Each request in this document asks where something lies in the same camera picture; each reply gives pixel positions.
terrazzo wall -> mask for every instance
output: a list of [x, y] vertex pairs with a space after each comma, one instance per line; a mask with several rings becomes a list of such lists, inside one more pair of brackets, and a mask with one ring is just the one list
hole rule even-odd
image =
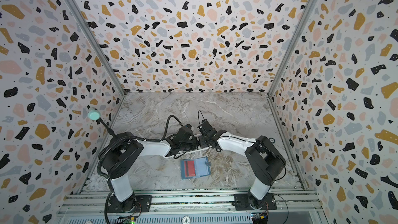
[[1, 0], [0, 222], [47, 223], [76, 193], [121, 96], [63, 0]]
[[398, 223], [397, 0], [319, 0], [272, 100], [330, 223]]
[[268, 92], [307, 0], [76, 0], [126, 91]]

patterned wall panel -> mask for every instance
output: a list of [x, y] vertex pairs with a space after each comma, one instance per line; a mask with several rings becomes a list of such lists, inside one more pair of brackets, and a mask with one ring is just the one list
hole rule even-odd
[[53, 221], [121, 96], [63, 0], [1, 0], [0, 222]]
[[397, 0], [319, 0], [273, 93], [330, 223], [398, 223]]
[[307, 0], [76, 0], [127, 91], [268, 91]]

